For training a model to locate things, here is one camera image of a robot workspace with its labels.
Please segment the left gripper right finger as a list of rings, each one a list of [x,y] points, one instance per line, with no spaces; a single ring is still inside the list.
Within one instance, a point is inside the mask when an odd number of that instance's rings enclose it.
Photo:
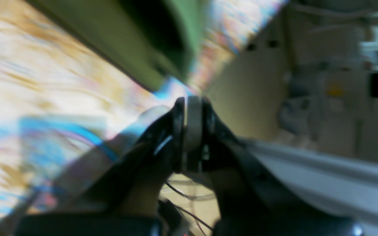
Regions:
[[[300,199],[247,150],[219,119],[211,103],[194,97],[194,158],[212,182],[220,220],[214,236],[363,236],[353,218],[336,216]]]

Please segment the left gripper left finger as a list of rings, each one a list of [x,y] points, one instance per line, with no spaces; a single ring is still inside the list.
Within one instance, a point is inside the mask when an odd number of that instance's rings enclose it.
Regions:
[[[113,167],[53,211],[21,219],[15,236],[186,236],[189,224],[160,200],[173,173],[196,171],[196,98],[178,98]]]

